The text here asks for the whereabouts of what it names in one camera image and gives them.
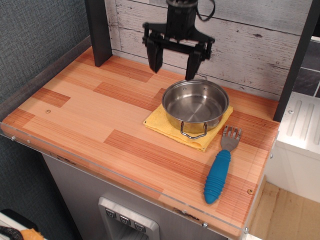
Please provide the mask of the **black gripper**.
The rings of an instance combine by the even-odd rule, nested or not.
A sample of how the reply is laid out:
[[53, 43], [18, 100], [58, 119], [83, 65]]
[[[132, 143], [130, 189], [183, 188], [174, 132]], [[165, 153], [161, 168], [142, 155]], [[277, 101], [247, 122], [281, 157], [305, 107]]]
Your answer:
[[143, 43], [153, 72], [163, 65], [164, 49], [188, 54], [187, 81], [194, 79], [202, 61], [210, 59], [215, 40], [196, 29], [196, 17], [200, 17], [197, 4], [169, 4], [165, 23], [143, 24]]

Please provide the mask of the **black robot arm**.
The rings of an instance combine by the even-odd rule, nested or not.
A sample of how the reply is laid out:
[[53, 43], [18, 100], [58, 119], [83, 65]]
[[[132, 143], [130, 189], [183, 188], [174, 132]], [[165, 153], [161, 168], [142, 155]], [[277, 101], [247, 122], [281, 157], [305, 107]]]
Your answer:
[[196, 17], [203, 22], [208, 21], [215, 13], [203, 19], [198, 10], [197, 0], [168, 0], [166, 23], [143, 24], [142, 42], [146, 46], [148, 63], [155, 73], [163, 65], [163, 51], [171, 51], [188, 55], [185, 79], [192, 80], [201, 62], [211, 57], [212, 44], [215, 39], [195, 27]]

